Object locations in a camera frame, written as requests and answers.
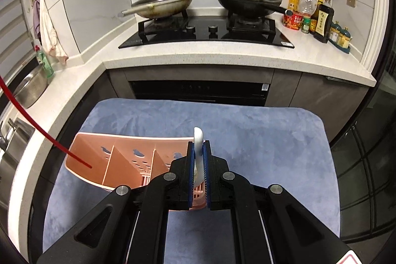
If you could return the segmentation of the white ceramic spoon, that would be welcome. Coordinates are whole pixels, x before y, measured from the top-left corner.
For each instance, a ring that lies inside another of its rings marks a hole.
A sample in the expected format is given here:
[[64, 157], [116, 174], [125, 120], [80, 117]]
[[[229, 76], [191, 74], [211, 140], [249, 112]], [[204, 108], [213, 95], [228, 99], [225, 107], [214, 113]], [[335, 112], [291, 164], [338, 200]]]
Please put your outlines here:
[[194, 185], [198, 187], [204, 181], [204, 162], [203, 162], [203, 131], [199, 127], [194, 128], [194, 157], [195, 157], [195, 168], [194, 168]]

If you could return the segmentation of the bright red chopstick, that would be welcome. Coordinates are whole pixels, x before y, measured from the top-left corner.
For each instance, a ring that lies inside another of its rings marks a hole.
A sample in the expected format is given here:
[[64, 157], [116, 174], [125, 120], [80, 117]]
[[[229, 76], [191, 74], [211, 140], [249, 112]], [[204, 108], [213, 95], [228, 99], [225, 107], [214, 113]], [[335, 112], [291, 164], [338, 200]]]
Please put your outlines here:
[[65, 148], [65, 146], [63, 146], [62, 144], [60, 144], [57, 140], [55, 140], [55, 138], [53, 138], [49, 133], [47, 133], [45, 130], [43, 130], [43, 128], [36, 123], [36, 121], [29, 115], [29, 113], [26, 111], [26, 109], [24, 109], [24, 107], [21, 106], [20, 103], [18, 103], [18, 101], [16, 100], [16, 98], [14, 97], [14, 95], [12, 94], [12, 92], [9, 90], [9, 88], [7, 87], [6, 83], [4, 82], [4, 80], [2, 79], [2, 77], [0, 77], [0, 86], [1, 86], [1, 90], [3, 91], [3, 93], [6, 95], [6, 97], [8, 98], [8, 100], [16, 107], [16, 109], [18, 109], [18, 111], [23, 115], [23, 117], [36, 129], [38, 130], [46, 139], [48, 139], [48, 141], [50, 141], [55, 147], [57, 147], [59, 150], [61, 150], [63, 153], [65, 153], [66, 155], [72, 157], [74, 160], [78, 161], [80, 164], [83, 164], [85, 167], [91, 169], [92, 165], [88, 164], [87, 162], [85, 162], [84, 160], [82, 160], [80, 157], [78, 157], [77, 155], [75, 155], [73, 152], [69, 151], [67, 148]]

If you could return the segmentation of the blue-grey plush table mat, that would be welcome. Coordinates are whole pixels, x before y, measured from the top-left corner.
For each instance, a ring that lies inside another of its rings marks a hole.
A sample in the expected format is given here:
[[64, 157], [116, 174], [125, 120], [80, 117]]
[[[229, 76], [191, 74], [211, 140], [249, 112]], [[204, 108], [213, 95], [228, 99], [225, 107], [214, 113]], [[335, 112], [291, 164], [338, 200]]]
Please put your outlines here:
[[[251, 184], [280, 184], [338, 237], [338, 181], [322, 120], [296, 108], [244, 107], [170, 100], [98, 102], [79, 132], [191, 137], [200, 127], [213, 155]], [[43, 251], [108, 192], [83, 182], [64, 163], [49, 199]], [[171, 212], [164, 263], [235, 263], [228, 211]]]

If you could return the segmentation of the built-in oven front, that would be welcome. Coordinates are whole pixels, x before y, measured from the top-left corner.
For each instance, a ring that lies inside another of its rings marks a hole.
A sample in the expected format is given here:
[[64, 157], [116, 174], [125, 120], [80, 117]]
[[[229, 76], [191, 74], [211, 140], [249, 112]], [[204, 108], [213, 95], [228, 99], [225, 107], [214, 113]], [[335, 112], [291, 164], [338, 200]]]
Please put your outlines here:
[[137, 80], [130, 86], [137, 99], [176, 100], [264, 107], [270, 85], [214, 80]]

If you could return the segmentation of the pink perforated utensil holder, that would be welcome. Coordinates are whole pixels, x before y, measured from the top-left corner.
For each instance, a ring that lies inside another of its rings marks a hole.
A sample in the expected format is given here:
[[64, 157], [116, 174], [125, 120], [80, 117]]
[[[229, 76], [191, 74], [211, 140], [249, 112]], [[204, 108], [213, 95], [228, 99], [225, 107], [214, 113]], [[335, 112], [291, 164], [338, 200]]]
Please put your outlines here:
[[[67, 156], [65, 167], [81, 180], [112, 191], [120, 185], [139, 188], [170, 170], [174, 160], [187, 155], [192, 137], [131, 137], [78, 133], [70, 151], [92, 165], [89, 169]], [[193, 210], [206, 206], [204, 181], [193, 194]]]

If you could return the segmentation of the black gas stove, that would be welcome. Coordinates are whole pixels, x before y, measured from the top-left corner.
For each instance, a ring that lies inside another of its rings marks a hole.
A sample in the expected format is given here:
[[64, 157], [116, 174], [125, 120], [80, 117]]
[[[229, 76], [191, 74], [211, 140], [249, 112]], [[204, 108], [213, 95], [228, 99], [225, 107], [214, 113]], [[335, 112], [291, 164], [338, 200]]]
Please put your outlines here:
[[229, 12], [226, 16], [180, 15], [139, 22], [138, 31], [119, 48], [171, 42], [224, 41], [245, 42], [293, 48], [294, 45], [268, 17], [254, 21]]

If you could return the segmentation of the steel wok with lid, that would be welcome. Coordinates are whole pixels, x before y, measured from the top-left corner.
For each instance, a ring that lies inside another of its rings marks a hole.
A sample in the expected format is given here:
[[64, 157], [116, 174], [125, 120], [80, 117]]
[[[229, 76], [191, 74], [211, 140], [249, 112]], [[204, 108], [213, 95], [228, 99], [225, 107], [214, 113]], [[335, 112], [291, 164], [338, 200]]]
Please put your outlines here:
[[137, 14], [148, 19], [160, 19], [181, 13], [191, 3], [192, 0], [138, 0], [132, 3], [129, 9], [121, 11], [118, 16]]

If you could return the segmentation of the black frying pan with lid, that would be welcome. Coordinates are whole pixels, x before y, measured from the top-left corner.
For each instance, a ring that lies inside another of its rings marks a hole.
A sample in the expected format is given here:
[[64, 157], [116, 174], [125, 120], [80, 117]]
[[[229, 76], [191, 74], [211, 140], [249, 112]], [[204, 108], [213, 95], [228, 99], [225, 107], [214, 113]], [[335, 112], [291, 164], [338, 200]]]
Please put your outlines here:
[[245, 18], [266, 17], [274, 12], [292, 16], [293, 11], [281, 7], [282, 0], [218, 0], [229, 12]]

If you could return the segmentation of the red instant noodle cup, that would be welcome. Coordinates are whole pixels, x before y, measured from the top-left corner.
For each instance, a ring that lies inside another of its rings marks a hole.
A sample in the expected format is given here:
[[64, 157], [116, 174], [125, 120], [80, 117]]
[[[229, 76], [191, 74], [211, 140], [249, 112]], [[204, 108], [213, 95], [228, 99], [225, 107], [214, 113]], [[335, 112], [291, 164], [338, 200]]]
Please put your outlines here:
[[283, 15], [283, 25], [289, 29], [300, 30], [303, 22], [303, 15], [294, 11], [292, 15]]

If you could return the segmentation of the small green spice jar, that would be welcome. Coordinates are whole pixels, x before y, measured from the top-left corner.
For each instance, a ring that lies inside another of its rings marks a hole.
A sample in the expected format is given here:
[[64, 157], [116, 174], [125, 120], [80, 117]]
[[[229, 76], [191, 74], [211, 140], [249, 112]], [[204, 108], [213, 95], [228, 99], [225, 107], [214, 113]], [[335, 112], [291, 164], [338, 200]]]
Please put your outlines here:
[[311, 19], [307, 16], [303, 16], [303, 20], [301, 22], [301, 31], [303, 33], [309, 33]]

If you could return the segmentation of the green dish soap bottle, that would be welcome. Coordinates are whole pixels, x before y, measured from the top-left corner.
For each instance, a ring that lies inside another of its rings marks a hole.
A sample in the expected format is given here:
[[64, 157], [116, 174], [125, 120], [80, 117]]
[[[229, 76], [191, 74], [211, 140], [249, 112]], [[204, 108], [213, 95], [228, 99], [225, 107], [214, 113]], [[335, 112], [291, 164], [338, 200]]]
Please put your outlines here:
[[43, 65], [44, 71], [46, 73], [47, 78], [51, 78], [54, 74], [54, 70], [52, 69], [52, 66], [50, 62], [48, 61], [44, 51], [41, 49], [40, 46], [35, 45], [34, 46], [34, 51], [36, 53], [36, 58], [38, 62]]

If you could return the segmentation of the amber sauce bottle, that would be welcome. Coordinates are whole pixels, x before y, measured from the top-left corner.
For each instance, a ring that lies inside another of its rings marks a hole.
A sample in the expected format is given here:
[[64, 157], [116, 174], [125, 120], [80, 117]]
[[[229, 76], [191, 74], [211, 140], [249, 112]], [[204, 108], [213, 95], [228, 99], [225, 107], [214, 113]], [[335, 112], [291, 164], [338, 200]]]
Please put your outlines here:
[[318, 17], [319, 17], [319, 11], [320, 11], [320, 5], [323, 4], [324, 0], [318, 0], [317, 2], [317, 7], [316, 10], [313, 12], [309, 24], [309, 33], [314, 34], [316, 30], [316, 26], [318, 24]]

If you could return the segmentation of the green condiment jar rack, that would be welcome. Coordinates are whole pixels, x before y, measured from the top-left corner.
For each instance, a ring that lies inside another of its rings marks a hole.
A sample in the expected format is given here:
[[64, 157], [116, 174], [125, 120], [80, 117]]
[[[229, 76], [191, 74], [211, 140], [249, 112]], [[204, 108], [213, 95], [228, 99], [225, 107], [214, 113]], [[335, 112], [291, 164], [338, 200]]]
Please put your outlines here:
[[352, 36], [347, 27], [342, 28], [338, 21], [332, 22], [329, 32], [329, 42], [343, 51], [343, 53], [350, 53], [350, 41]]

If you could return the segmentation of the steel mixing bowl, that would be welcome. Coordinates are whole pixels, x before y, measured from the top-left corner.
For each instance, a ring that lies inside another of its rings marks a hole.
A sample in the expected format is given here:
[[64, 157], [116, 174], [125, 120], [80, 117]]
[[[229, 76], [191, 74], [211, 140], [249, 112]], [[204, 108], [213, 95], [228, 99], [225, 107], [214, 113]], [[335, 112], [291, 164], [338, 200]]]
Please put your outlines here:
[[22, 107], [28, 109], [41, 97], [47, 86], [44, 65], [39, 64], [20, 82], [13, 95]]

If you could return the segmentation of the yellow seasoning packet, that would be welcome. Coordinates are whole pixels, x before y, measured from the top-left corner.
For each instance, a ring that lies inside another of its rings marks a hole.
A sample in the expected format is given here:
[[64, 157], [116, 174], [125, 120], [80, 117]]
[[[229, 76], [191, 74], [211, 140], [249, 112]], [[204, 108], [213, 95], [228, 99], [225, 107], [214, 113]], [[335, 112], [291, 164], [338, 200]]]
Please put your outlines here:
[[288, 9], [293, 12], [299, 12], [300, 0], [289, 0]]

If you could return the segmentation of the clear oil bottle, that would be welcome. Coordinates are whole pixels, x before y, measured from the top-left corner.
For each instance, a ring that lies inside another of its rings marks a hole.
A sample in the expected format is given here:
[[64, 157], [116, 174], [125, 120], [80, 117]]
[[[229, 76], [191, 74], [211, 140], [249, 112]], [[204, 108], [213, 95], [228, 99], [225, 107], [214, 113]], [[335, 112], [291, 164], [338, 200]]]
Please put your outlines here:
[[315, 12], [316, 7], [316, 0], [300, 0], [299, 2], [299, 12], [305, 17], [311, 17]]

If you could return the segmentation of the stainless steel sink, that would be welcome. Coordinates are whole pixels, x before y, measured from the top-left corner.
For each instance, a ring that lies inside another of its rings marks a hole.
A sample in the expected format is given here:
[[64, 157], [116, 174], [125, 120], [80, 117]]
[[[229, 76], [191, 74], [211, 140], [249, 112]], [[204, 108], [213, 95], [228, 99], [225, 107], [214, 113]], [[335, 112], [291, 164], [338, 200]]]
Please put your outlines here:
[[19, 118], [16, 118], [14, 122], [18, 128], [16, 143], [7, 151], [1, 150], [1, 208], [4, 210], [8, 209], [16, 169], [35, 131], [34, 127]]

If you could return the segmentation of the dark soy sauce bottle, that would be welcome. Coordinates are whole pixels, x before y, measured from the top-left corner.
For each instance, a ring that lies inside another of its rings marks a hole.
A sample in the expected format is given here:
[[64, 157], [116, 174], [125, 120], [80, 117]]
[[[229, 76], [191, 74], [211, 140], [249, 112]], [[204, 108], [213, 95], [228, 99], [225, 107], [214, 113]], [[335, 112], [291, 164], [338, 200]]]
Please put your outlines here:
[[327, 43], [333, 17], [334, 9], [326, 3], [321, 4], [318, 12], [316, 30], [313, 34], [313, 37], [319, 42], [324, 44]]

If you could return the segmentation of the chrome sink faucet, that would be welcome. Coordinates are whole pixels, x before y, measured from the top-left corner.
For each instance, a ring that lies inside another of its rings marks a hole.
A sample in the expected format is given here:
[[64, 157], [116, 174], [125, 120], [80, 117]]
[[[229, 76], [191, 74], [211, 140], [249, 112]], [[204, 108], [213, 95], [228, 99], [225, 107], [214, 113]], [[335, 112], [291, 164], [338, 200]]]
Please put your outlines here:
[[16, 135], [17, 135], [17, 125], [12, 119], [8, 119], [8, 130], [7, 133], [4, 135], [1, 133], [1, 150], [7, 151], [10, 147], [13, 147], [16, 143]]

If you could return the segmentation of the white hanging towel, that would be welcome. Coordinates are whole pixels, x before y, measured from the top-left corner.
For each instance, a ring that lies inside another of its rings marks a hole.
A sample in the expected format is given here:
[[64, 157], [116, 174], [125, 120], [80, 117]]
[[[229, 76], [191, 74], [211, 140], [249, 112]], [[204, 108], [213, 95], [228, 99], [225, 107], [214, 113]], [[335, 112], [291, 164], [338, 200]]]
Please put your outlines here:
[[60, 44], [56, 30], [52, 24], [45, 0], [39, 0], [39, 23], [42, 48], [49, 56], [57, 59], [65, 66], [69, 56]]

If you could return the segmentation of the purple hanging cloth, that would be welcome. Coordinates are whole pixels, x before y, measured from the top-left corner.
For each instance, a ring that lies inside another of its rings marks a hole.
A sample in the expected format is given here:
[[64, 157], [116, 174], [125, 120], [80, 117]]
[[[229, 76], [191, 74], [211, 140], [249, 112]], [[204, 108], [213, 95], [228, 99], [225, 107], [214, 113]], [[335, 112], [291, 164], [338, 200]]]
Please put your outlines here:
[[34, 38], [40, 39], [40, 0], [34, 0], [33, 3], [33, 31]]

